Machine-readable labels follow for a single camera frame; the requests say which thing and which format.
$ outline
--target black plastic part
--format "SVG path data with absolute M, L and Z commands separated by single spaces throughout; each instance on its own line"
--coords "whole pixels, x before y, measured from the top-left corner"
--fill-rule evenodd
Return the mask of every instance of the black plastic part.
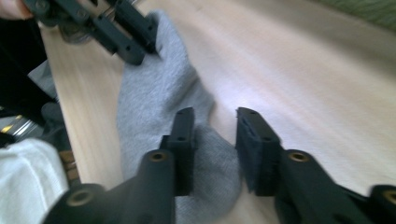
M 352 191 L 350 189 L 344 188 L 342 186 L 339 186 L 343 193 L 355 204 L 355 206 L 361 210 L 368 218 L 370 218 L 374 223 L 375 220 L 372 219 L 372 214 L 373 211 L 370 207 L 370 204 L 368 204 L 368 198 L 364 197 L 355 191 Z
M 144 18 L 126 0 L 117 1 L 114 8 L 116 12 L 115 21 L 130 33 L 134 37 L 134 40 L 147 52 L 154 52 L 157 37 L 157 26 L 154 22 Z
M 23 0 L 23 3 L 38 18 L 44 18 L 50 13 L 50 2 L 47 0 Z
M 125 62 L 141 64 L 145 54 L 143 49 L 114 26 L 109 18 L 100 15 L 93 19 L 95 29 L 91 35 L 111 53 L 117 53 Z
M 175 159 L 168 150 L 152 150 L 136 177 L 105 192 L 83 184 L 66 192 L 44 224 L 175 223 Z
M 105 190 L 96 184 L 83 184 L 67 191 L 47 214 L 44 224 L 102 223 Z
M 300 150 L 284 151 L 279 172 L 305 224 L 373 223 L 308 153 Z M 277 212 L 288 219 L 284 210 Z
M 15 116 L 16 114 L 4 108 L 0 108 L 0 119 Z
M 16 139 L 13 135 L 8 133 L 0 133 L 0 148 L 6 147 L 9 144 L 13 144 L 16 142 Z
M 275 209 L 281 224 L 301 224 L 301 216 L 295 207 L 286 187 L 279 184 L 275 196 Z
M 175 159 L 168 150 L 147 153 L 127 196 L 120 224 L 175 223 Z
M 396 223 L 396 187 L 391 185 L 374 186 L 368 204 L 375 223 Z
M 274 196 L 279 181 L 277 167 L 283 151 L 280 139 L 254 110 L 239 107 L 235 148 L 247 187 L 257 196 Z
M 73 22 L 84 25 L 90 19 L 90 12 L 82 7 L 76 0 L 53 0 L 69 15 Z
M 194 165 L 194 110 L 192 107 L 177 111 L 172 132 L 166 139 L 166 149 L 176 158 L 176 196 L 192 192 Z
M 175 196 L 192 191 L 193 123 L 191 107 L 179 110 L 171 134 L 163 137 L 160 149 L 143 156 L 134 178 L 108 192 L 98 185 L 72 188 L 44 223 L 175 223 Z M 74 205 L 70 205 L 71 199 L 76 201 Z

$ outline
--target screw hole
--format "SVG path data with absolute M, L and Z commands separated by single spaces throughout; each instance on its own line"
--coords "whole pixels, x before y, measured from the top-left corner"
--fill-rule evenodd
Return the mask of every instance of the screw hole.
M 291 158 L 293 161 L 309 161 L 309 158 L 301 152 L 290 153 L 289 158 Z
M 164 154 L 163 152 L 156 152 L 151 154 L 149 159 L 151 161 L 164 161 L 166 159 L 166 154 Z
M 385 190 L 383 195 L 390 203 L 396 204 L 396 190 Z
M 88 189 L 80 189 L 69 196 L 66 203 L 69 206 L 76 207 L 84 205 L 93 199 L 92 191 Z

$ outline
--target white fabric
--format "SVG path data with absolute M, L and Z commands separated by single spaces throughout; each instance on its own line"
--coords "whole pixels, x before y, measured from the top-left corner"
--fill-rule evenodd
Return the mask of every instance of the white fabric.
M 36 224 L 68 189 L 54 147 L 26 139 L 0 149 L 0 223 Z

